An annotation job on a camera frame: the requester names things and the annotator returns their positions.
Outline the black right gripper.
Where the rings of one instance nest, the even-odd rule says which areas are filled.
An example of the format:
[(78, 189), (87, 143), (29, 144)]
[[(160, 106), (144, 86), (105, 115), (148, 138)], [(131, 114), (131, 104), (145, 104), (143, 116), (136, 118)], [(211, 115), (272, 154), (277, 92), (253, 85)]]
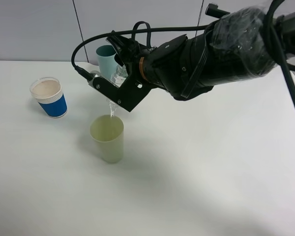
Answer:
[[(114, 59), (118, 65), (139, 67), (139, 43), (136, 40), (122, 35), (111, 35), (106, 40), (116, 52)], [(131, 112), (150, 92), (150, 88), (143, 87), (142, 83), (129, 76), (119, 88), (100, 80), (94, 89), (128, 112)]]

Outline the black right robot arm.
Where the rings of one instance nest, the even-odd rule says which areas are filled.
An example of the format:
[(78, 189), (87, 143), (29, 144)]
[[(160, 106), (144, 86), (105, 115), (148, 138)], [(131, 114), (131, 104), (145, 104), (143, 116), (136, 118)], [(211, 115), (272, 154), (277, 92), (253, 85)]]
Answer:
[(264, 17), (257, 7), (245, 8), (225, 14), (201, 35), (192, 39), (181, 35), (159, 47), (109, 36), (115, 60), (126, 71), (125, 79), (116, 85), (93, 71), (89, 85), (132, 111), (152, 89), (187, 101), (216, 85), (265, 76), (276, 63), (264, 43)]

